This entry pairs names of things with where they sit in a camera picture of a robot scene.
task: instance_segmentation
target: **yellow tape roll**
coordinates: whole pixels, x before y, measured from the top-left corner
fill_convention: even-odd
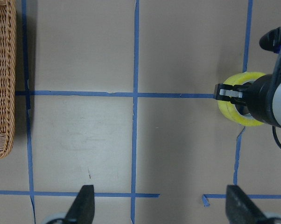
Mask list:
[[[224,84],[243,85],[249,82],[252,83],[263,75],[265,75],[265,73],[262,72],[239,73],[237,75],[229,77],[227,80],[225,80]],[[243,126],[259,126],[263,124],[262,122],[254,119],[250,114],[241,115],[236,109],[236,106],[234,104],[231,104],[230,102],[219,100],[218,107],[226,118]]]

